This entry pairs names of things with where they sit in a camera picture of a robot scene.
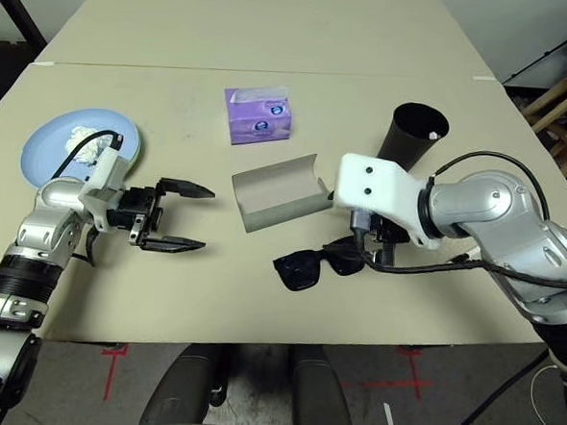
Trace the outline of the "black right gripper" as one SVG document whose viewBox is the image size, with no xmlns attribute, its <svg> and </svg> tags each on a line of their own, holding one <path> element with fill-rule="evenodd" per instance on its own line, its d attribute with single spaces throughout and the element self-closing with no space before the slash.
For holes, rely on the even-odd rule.
<svg viewBox="0 0 567 425">
<path fill-rule="evenodd" d="M 404 228 L 382 215 L 371 216 L 369 236 L 377 247 L 373 251 L 367 251 L 368 265 L 394 266 L 396 245 L 410 241 L 409 234 Z"/>
</svg>

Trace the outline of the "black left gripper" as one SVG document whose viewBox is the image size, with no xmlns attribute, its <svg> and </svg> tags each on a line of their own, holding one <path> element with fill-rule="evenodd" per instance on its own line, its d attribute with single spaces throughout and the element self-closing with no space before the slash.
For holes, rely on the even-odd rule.
<svg viewBox="0 0 567 425">
<path fill-rule="evenodd" d="M 206 244 L 196 239 L 183 237 L 150 238 L 151 231 L 159 228 L 163 209 L 160 200 L 167 193 L 178 193 L 182 197 L 205 199 L 215 197 L 212 190 L 181 179 L 162 177 L 154 187 L 130 187 L 122 192 L 117 206 L 108 209 L 108 223 L 129 233 L 129 242 L 148 252 L 183 253 L 204 248 Z"/>
</svg>

